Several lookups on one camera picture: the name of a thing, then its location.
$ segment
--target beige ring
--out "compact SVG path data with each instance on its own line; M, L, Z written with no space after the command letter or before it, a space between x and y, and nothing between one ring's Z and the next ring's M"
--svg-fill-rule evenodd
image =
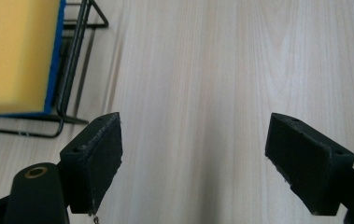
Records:
M40 171L37 174L32 174L33 171ZM33 178L37 178L42 176L43 174L45 174L48 171L48 168L46 166L37 166L35 168L32 168L31 170L27 171L27 173L25 173L25 178L28 179L33 179Z

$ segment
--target dish rack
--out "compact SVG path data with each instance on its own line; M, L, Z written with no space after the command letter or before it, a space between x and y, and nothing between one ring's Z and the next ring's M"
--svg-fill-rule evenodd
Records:
M16 134L28 137L55 138L63 131L65 123L88 124L85 119L79 119L66 114L71 95L72 85L78 66L78 58L86 29L107 28L109 23L106 16L94 0L81 0L80 2L66 2L65 10L72 7L78 10L75 19L64 19L62 46L60 50L60 63L57 74L57 84L53 97L53 113L38 116L13 116L0 119L29 119L46 122L58 122L54 133L36 133L25 130L8 130L0 128L0 133ZM89 23L90 10L94 8L102 23Z

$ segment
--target screw hole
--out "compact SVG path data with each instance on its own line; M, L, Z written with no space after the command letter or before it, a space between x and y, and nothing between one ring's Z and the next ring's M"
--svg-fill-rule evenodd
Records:
M48 171L48 168L45 166L35 167L25 173L25 177L28 179L33 179L42 176Z

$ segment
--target yellow sponge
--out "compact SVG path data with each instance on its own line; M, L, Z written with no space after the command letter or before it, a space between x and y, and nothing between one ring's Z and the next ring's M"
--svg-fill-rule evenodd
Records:
M0 114L41 112L60 0L0 0Z

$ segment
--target wood grain surface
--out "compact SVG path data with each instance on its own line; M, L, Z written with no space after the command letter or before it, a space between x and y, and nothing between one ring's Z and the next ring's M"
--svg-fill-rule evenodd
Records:
M354 0L98 4L110 27L86 34L73 110L120 111L123 164L100 223L342 223L343 206L310 215L264 146L277 112L354 152ZM57 162L82 128L55 140L0 134L0 197L20 169Z

